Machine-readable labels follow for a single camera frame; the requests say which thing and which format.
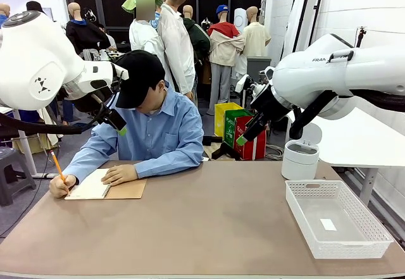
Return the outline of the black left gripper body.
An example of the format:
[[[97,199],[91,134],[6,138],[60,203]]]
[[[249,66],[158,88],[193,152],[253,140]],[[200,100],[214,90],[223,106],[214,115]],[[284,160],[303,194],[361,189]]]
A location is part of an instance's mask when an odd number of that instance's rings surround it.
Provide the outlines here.
[[[115,130],[122,130],[126,126],[126,121],[117,112],[116,109],[103,108],[97,115],[98,123],[106,123],[111,125]]]

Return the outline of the person's right hand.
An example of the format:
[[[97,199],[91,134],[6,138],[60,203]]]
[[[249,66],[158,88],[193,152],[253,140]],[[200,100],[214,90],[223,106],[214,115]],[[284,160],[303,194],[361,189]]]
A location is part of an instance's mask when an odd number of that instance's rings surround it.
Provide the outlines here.
[[[76,177],[73,175],[54,177],[49,182],[49,191],[55,198],[61,198],[70,193],[70,189],[76,184]]]

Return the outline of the person's left hand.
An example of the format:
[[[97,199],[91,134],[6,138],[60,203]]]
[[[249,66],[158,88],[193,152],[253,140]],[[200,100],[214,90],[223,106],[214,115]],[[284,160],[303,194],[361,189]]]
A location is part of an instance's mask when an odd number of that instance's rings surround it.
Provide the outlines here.
[[[137,179],[138,174],[135,166],[133,164],[122,164],[108,169],[101,181],[105,185],[115,186]]]

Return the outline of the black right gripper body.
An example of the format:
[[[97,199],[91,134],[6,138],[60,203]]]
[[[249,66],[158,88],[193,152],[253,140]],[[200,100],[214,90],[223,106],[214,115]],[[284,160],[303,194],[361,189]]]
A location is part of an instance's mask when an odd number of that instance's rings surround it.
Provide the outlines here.
[[[269,114],[257,112],[253,118],[246,124],[246,130],[243,133],[244,138],[247,141],[252,141],[263,130],[266,129],[266,125],[269,122]]]

